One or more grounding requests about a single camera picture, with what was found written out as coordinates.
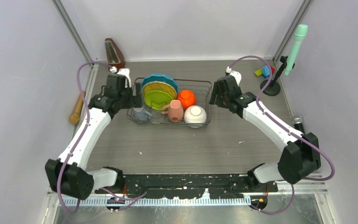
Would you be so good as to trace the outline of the grey blue mug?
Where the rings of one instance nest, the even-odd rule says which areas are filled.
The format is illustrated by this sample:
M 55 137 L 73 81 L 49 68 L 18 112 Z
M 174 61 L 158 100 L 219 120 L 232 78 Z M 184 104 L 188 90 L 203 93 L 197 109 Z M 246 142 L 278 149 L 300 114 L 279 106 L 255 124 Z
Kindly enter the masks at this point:
M 148 121 L 153 118 L 153 115 L 144 107 L 134 107 L 132 111 L 134 120 Z

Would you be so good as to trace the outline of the lime green plate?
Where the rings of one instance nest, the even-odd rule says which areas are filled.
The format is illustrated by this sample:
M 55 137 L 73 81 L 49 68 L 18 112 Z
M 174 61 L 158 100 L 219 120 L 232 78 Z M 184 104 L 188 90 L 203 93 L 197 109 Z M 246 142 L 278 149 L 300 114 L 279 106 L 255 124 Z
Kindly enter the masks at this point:
M 173 98 L 168 93 L 163 91 L 150 91 L 144 95 L 146 105 L 154 110 L 160 110 L 172 100 Z

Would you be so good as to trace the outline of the white bowl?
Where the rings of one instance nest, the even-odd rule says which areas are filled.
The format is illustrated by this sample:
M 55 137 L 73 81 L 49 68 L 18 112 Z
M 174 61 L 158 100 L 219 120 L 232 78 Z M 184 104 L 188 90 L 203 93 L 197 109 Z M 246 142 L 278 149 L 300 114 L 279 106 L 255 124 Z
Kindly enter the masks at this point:
M 190 106 L 184 112 L 184 122 L 192 128 L 202 127 L 206 121 L 207 113 L 201 106 Z

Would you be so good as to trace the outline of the yellow woven pattern plate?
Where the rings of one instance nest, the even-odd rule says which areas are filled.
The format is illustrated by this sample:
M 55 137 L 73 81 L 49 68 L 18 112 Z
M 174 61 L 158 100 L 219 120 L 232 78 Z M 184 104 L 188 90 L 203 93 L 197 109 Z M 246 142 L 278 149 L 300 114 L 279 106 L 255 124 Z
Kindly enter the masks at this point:
M 151 91 L 162 91 L 167 93 L 172 99 L 177 98 L 178 92 L 175 90 L 173 86 L 168 83 L 160 82 L 160 81 L 153 81 L 149 82 L 144 85 L 142 88 L 142 93 L 145 95 Z

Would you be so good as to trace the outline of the orange bowl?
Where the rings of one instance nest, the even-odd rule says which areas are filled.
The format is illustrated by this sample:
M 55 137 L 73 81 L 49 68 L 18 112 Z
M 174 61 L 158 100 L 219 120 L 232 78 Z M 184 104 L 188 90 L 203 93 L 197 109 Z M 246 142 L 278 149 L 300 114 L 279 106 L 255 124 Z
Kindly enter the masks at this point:
M 184 110 L 188 107 L 196 105 L 196 96 L 191 90 L 182 90 L 177 94 L 177 100 L 181 102 Z

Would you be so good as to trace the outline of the black wire dish rack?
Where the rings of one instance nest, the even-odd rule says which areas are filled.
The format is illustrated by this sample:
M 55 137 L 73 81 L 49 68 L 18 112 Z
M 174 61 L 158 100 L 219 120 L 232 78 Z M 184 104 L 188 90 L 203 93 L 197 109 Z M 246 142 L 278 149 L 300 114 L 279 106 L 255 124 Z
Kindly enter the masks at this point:
M 141 105 L 127 111 L 134 123 L 162 126 L 206 127 L 211 120 L 209 81 L 173 79 L 152 74 L 135 80 L 134 93 Z

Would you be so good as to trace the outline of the blue polka dot plate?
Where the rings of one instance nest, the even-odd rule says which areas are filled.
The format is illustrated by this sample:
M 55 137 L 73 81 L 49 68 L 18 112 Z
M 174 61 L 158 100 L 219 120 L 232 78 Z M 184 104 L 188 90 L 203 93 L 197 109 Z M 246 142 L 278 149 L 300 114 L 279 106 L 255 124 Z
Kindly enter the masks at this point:
M 146 76 L 141 83 L 141 87 L 143 88 L 146 84 L 148 84 L 150 82 L 154 82 L 154 81 L 167 83 L 175 89 L 176 93 L 178 93 L 177 82 L 170 76 L 168 76 L 166 74 L 161 74 L 161 73 L 155 73 L 155 74 Z

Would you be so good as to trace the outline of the pink mug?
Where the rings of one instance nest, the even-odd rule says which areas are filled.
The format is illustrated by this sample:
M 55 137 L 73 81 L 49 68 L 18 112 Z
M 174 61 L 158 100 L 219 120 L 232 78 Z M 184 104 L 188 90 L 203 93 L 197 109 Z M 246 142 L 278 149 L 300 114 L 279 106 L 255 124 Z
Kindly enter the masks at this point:
M 179 123 L 184 117 L 184 109 L 179 100 L 172 100 L 169 104 L 160 108 L 162 114 L 167 114 L 168 119 L 173 123 Z

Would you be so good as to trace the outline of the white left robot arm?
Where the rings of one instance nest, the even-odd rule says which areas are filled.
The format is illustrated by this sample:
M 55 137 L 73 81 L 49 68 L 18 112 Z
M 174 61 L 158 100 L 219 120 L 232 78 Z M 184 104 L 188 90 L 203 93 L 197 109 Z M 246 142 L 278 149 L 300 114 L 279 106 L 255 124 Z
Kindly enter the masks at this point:
M 122 170 L 103 167 L 86 171 L 86 167 L 106 126 L 121 109 L 131 109 L 135 99 L 127 70 L 107 76 L 102 93 L 90 99 L 86 116 L 70 144 L 56 160 L 49 159 L 45 165 L 54 192 L 85 200 L 97 189 L 108 188 L 113 193 L 124 189 Z

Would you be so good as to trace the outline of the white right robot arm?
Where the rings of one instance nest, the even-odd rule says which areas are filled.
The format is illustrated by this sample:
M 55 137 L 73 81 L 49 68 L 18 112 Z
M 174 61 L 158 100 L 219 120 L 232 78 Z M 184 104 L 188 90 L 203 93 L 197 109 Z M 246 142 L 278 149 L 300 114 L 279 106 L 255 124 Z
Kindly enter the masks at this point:
M 318 138 L 312 134 L 303 134 L 268 110 L 256 95 L 251 92 L 243 93 L 238 86 L 237 76 L 226 75 L 213 84 L 209 103 L 245 119 L 267 137 L 281 151 L 279 161 L 263 163 L 248 171 L 248 187 L 252 191 L 260 191 L 267 182 L 285 180 L 296 184 L 309 174 L 321 167 L 320 153 L 305 143 L 318 146 Z

